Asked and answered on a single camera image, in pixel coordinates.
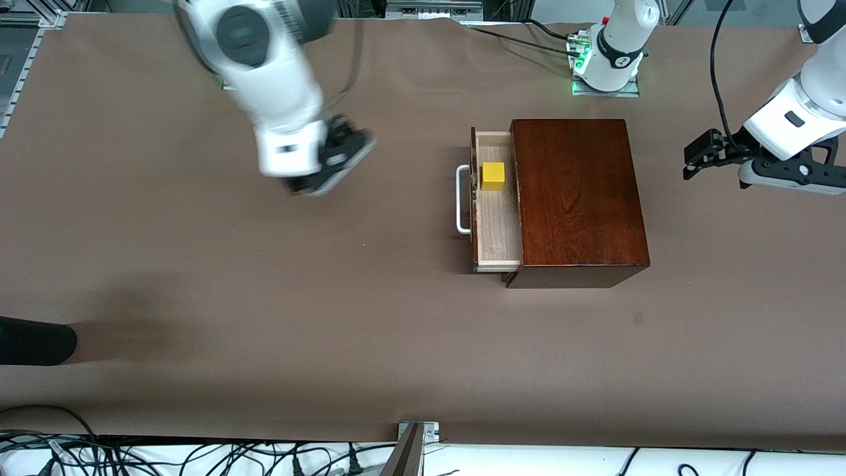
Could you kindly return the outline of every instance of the black cylinder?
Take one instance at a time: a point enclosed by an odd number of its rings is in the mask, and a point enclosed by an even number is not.
[[[58,365],[75,349],[76,333],[67,325],[0,316],[0,365]]]

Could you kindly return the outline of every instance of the brown wooden box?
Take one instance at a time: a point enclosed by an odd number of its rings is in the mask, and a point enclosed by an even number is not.
[[[475,271],[510,288],[607,288],[649,266],[629,135],[622,119],[516,119],[471,130]],[[502,191],[478,188],[506,163]]]

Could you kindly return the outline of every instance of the drawer handle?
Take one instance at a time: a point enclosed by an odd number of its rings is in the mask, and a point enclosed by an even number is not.
[[[461,226],[461,173],[465,170],[470,172],[470,166],[466,163],[455,169],[455,229],[462,235],[469,235],[470,229]]]

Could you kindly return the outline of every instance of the yellow block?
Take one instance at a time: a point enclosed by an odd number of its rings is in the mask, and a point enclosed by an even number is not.
[[[481,189],[500,191],[505,186],[505,162],[483,162],[481,165]]]

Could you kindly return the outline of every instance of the black circular cap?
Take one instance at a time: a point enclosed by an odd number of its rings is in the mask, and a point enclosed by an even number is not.
[[[258,67],[267,59],[270,30],[252,8],[232,7],[217,22],[217,44],[229,59]]]
[[[305,28],[301,29],[299,43],[313,42],[329,33],[335,20],[337,4],[335,0],[292,0],[299,5],[303,14]]]

